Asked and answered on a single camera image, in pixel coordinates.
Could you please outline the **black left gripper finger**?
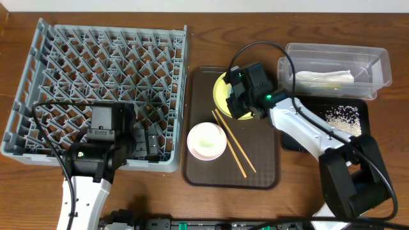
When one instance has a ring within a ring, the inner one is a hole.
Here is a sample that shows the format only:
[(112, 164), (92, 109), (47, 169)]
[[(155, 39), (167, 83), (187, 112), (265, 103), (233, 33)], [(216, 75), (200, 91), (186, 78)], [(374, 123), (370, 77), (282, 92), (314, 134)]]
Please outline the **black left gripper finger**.
[(143, 128), (136, 128), (134, 130), (134, 138), (136, 145), (133, 156), (145, 157), (148, 154), (145, 130)]
[(148, 155), (158, 154), (158, 134), (155, 126), (148, 127)]

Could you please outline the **white napkin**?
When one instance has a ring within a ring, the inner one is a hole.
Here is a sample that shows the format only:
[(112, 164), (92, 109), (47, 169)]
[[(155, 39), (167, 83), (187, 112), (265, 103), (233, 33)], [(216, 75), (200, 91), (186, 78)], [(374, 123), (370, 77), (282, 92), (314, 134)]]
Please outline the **white napkin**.
[(336, 72), (299, 71), (295, 74), (295, 80), (299, 84), (352, 83), (354, 82), (354, 76), (349, 70)]

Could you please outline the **rice grains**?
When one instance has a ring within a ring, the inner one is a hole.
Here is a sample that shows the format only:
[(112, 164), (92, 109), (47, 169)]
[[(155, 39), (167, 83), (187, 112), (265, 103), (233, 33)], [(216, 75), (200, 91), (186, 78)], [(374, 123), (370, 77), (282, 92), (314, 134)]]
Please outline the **rice grains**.
[(325, 112), (325, 120), (333, 127), (352, 134), (360, 136), (362, 134), (359, 110), (357, 107), (349, 105), (338, 105), (331, 107)]

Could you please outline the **green orange snack wrapper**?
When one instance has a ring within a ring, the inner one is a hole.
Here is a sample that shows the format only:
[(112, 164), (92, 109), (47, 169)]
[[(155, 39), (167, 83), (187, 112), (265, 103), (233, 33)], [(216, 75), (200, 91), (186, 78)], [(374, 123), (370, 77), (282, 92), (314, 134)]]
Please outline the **green orange snack wrapper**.
[(321, 88), (322, 90), (340, 90), (341, 85), (340, 84), (319, 84), (317, 88)]

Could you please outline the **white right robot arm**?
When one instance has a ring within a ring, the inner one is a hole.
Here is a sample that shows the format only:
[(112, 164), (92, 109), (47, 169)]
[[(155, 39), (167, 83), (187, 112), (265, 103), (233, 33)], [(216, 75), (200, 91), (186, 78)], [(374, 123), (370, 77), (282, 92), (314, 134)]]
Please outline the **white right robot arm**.
[(325, 204), (310, 218), (315, 229), (344, 229), (349, 224), (375, 225), (396, 216), (368, 218), (363, 214), (391, 199), (397, 207), (390, 181), (376, 140), (370, 135), (354, 136), (334, 128), (305, 108), (285, 91), (274, 91), (269, 81), (230, 82), (227, 98), (233, 118), (256, 112), (269, 118), (278, 130), (290, 135), (319, 162), (321, 189)]

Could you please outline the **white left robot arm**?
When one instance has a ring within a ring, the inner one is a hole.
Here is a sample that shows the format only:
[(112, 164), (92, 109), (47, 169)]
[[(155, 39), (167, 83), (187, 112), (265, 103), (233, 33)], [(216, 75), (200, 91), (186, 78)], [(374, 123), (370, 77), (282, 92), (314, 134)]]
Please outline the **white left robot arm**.
[(63, 183), (59, 229), (97, 229), (116, 170), (141, 149), (136, 104), (96, 102), (89, 107), (90, 126), (80, 129), (63, 153), (68, 178)]

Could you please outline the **clear plastic waste bin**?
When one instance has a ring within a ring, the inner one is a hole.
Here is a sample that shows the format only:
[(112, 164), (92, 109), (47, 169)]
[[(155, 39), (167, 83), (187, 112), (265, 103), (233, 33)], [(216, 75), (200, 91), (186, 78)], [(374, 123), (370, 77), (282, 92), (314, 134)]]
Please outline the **clear plastic waste bin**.
[(340, 90), (322, 90), (319, 84), (296, 83), (296, 94), (374, 100), (377, 91), (392, 84), (389, 54), (386, 49), (318, 43), (289, 43), (278, 62), (278, 87), (291, 91), (293, 76), (299, 71), (336, 72), (349, 70), (352, 83), (340, 84)]

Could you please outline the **yellow plate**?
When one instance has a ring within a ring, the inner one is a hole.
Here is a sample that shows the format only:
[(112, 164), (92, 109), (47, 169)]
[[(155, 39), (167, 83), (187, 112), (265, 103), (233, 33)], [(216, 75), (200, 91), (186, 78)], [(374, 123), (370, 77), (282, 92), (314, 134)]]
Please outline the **yellow plate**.
[(222, 73), (215, 81), (215, 84), (213, 86), (213, 101), (215, 102), (215, 105), (217, 106), (218, 110), (220, 110), (220, 112), (222, 112), (227, 117), (232, 118), (232, 115), (228, 109), (226, 99), (233, 92), (233, 88), (230, 84), (226, 84), (224, 82), (225, 75), (225, 72)]

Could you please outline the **wooden chopstick right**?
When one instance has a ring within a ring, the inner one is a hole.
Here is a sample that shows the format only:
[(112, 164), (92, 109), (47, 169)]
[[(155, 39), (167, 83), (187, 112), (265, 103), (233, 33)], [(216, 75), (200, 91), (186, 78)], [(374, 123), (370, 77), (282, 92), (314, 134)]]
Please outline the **wooden chopstick right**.
[[(224, 120), (223, 116), (221, 115), (221, 113), (219, 112), (218, 109), (214, 109), (213, 111), (214, 115), (216, 116), (218, 121), (221, 121), (222, 124), (224, 125), (224, 127), (226, 128), (226, 130), (228, 131), (228, 133), (230, 134), (231, 138), (234, 140), (235, 144), (237, 145), (238, 149), (240, 150), (240, 152), (242, 153), (242, 155), (244, 156), (244, 158), (246, 159), (247, 163), (250, 165), (251, 169), (257, 173), (256, 168), (253, 166), (250, 158), (247, 156), (246, 152), (244, 151), (244, 149), (242, 148), (242, 145), (239, 143), (238, 139), (235, 137), (234, 133), (231, 131), (230, 127), (228, 126), (228, 124), (226, 123), (226, 121)], [(236, 163), (238, 164), (243, 176), (246, 178), (247, 175), (234, 151), (234, 149), (231, 147), (231, 145), (229, 145), (229, 148), (231, 149), (231, 152), (236, 160)]]

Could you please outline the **wooden chopstick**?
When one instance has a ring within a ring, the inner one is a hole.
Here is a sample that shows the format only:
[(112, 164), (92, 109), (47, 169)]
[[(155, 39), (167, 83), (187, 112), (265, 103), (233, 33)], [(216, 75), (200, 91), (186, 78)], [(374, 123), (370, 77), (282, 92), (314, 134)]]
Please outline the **wooden chopstick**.
[[(213, 117), (215, 118), (218, 126), (222, 127), (222, 125), (221, 125), (220, 121), (218, 120), (218, 118), (217, 118), (214, 111), (212, 111), (212, 114), (213, 114)], [(246, 175), (246, 173), (245, 173), (245, 171), (244, 171), (244, 169), (243, 169), (243, 167), (242, 167), (242, 165), (241, 165), (241, 163), (240, 163), (240, 161), (239, 161), (239, 159), (238, 159), (238, 157), (237, 157), (237, 155), (236, 155), (236, 153), (235, 153), (235, 151), (234, 151), (234, 149), (233, 149), (233, 147), (232, 147), (232, 145), (231, 145), (231, 143), (229, 141), (229, 139), (228, 138), (226, 138), (226, 139), (227, 139), (227, 145), (228, 145), (228, 147), (229, 147), (229, 149), (230, 149), (230, 151), (231, 151), (231, 153), (232, 153), (232, 155), (233, 155), (233, 157), (234, 157), (234, 159), (236, 161), (237, 166), (239, 167), (243, 177), (247, 178), (247, 175)]]
[[(240, 150), (240, 152), (242, 153), (242, 155), (244, 156), (244, 158), (246, 159), (247, 163), (250, 165), (251, 169), (257, 173), (256, 168), (253, 166), (250, 158), (247, 156), (246, 152), (244, 151), (244, 149), (242, 148), (242, 145), (239, 143), (238, 139), (235, 137), (234, 133), (231, 131), (230, 127), (228, 126), (228, 124), (226, 123), (226, 121), (224, 120), (223, 116), (221, 115), (221, 113), (219, 112), (218, 109), (214, 109), (213, 111), (214, 115), (216, 116), (218, 121), (221, 121), (222, 124), (224, 125), (224, 127), (226, 128), (226, 130), (228, 131), (228, 133), (230, 134), (231, 138), (234, 140), (235, 144), (237, 145), (238, 149)], [(231, 145), (229, 145), (229, 148), (231, 149), (231, 152), (236, 160), (236, 163), (238, 164), (243, 176), (246, 178), (247, 175), (234, 151), (234, 149), (231, 147)]]

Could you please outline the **wooden chopstick left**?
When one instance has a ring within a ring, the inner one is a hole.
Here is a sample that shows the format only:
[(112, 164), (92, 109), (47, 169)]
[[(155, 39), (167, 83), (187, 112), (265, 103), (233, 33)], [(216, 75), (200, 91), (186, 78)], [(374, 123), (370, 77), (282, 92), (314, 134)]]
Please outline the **wooden chopstick left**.
[[(222, 125), (221, 125), (220, 121), (218, 120), (218, 118), (217, 118), (214, 111), (212, 111), (212, 114), (213, 114), (213, 117), (215, 118), (218, 126), (222, 127)], [(227, 145), (228, 145), (228, 147), (229, 147), (229, 149), (230, 149), (230, 151), (231, 151), (231, 153), (232, 153), (232, 155), (233, 155), (233, 157), (234, 157), (234, 159), (236, 161), (237, 166), (239, 167), (243, 177), (247, 178), (247, 175), (246, 175), (246, 173), (245, 173), (245, 171), (244, 171), (244, 169), (243, 169), (243, 167), (242, 167), (242, 165), (241, 165), (241, 163), (240, 163), (240, 161), (239, 161), (239, 159), (238, 159), (238, 157), (237, 157), (237, 155), (236, 155), (236, 153), (235, 153), (235, 151), (234, 151), (234, 149), (233, 149), (233, 147), (232, 147), (232, 145), (231, 145), (231, 143), (229, 141), (229, 139), (228, 138), (226, 138), (226, 139), (227, 139)]]

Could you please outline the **pink white bowl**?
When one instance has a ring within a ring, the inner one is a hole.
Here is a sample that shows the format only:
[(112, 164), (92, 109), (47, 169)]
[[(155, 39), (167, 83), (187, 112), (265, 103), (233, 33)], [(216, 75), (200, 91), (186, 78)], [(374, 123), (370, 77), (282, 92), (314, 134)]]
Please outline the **pink white bowl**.
[(203, 161), (219, 158), (226, 146), (226, 134), (215, 123), (199, 123), (189, 131), (187, 137), (187, 147), (190, 154)]

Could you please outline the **black plastic tray bin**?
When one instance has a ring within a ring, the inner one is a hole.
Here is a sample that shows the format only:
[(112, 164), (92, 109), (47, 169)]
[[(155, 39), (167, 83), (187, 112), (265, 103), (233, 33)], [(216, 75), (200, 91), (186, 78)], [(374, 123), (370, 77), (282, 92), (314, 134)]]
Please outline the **black plastic tray bin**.
[[(338, 105), (357, 107), (360, 114), (359, 119), (362, 134), (369, 135), (371, 133), (367, 104), (361, 99), (323, 96), (300, 96), (298, 99), (306, 109), (310, 110), (325, 122), (325, 112), (331, 107)], [(320, 150), (320, 141), (324, 140), (324, 138), (325, 134), (320, 134), (319, 130), (311, 130), (300, 135), (297, 134), (295, 137), (286, 132), (282, 132), (282, 147), (290, 151), (316, 153)]]

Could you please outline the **brown serving tray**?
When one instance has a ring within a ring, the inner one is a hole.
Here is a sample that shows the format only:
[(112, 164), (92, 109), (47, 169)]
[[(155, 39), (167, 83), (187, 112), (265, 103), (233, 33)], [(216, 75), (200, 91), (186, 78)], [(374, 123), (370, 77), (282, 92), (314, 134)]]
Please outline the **brown serving tray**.
[[(202, 122), (215, 121), (212, 115), (212, 110), (216, 108), (213, 86), (225, 71), (223, 67), (202, 66), (192, 72), (192, 79), (189, 80), (187, 130)], [(256, 190), (276, 187), (281, 179), (279, 131), (265, 119), (235, 120), (227, 116), (224, 119), (253, 164), (250, 166), (247, 163), (235, 142), (231, 141), (247, 176), (243, 176), (229, 148), (211, 161), (199, 160), (186, 149), (183, 156), (185, 181), (201, 187)]]

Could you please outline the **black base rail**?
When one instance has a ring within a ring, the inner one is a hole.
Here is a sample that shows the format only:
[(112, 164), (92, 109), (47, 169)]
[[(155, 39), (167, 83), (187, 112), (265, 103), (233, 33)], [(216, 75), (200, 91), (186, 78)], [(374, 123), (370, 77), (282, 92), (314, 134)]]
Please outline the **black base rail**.
[(341, 222), (334, 217), (281, 217), (268, 221), (173, 219), (157, 216), (145, 219), (130, 210), (113, 211), (96, 226), (129, 230), (246, 230), (246, 229), (408, 229), (408, 226), (379, 220), (355, 219)]

